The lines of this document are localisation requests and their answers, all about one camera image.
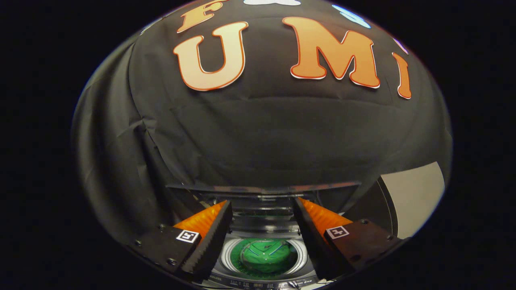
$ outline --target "gray surface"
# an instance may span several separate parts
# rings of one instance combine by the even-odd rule
[[[444,193],[437,162],[382,175],[398,216],[398,237],[413,236],[428,220]]]

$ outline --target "green garment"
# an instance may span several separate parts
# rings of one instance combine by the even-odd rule
[[[288,269],[291,254],[291,245],[285,240],[254,240],[242,249],[240,260],[249,269],[272,273]]]

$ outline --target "black background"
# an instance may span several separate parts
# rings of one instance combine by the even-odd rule
[[[396,253],[335,288],[510,288],[510,267],[497,267],[509,265],[512,247],[502,210],[510,190],[502,165],[509,145],[494,142],[510,132],[500,127],[511,114],[511,91],[499,77],[500,62],[489,61],[509,39],[502,29],[508,22],[486,19],[510,8],[496,2],[481,9],[444,1],[341,3],[392,33],[429,68],[445,96],[455,145],[451,183],[428,223]],[[179,4],[2,3],[4,70],[13,77],[5,78],[3,175],[10,182],[4,204],[14,214],[5,219],[3,236],[13,238],[5,253],[12,261],[1,288],[184,288],[129,255],[96,222],[69,149],[75,104],[96,67],[125,38]],[[445,51],[435,48],[441,42]]]

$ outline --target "white sticker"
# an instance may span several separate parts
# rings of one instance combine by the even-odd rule
[[[300,5],[301,2],[296,1],[296,0],[244,0],[244,4],[247,4],[247,5],[280,4],[280,5],[297,6],[297,5]]]
[[[199,233],[183,230],[176,239],[193,244],[198,236]]]
[[[349,232],[346,231],[343,226],[327,229],[326,232],[330,235],[331,239],[337,239],[349,235]]]

